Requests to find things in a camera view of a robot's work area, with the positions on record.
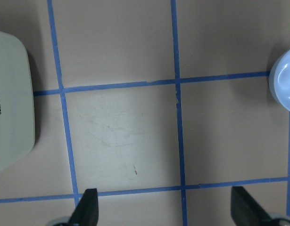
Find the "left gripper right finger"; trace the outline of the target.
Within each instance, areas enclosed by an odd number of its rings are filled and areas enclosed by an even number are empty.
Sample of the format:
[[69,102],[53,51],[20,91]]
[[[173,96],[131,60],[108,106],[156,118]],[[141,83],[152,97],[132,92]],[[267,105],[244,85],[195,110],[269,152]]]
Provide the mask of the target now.
[[231,189],[231,217],[236,226],[276,225],[276,220],[242,186]]

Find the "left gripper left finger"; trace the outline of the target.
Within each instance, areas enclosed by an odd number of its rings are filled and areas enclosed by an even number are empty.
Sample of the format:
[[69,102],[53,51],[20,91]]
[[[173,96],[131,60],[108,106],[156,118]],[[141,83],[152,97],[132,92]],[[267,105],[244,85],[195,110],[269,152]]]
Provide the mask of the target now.
[[98,192],[96,188],[86,189],[71,218],[70,226],[96,226],[99,219]]

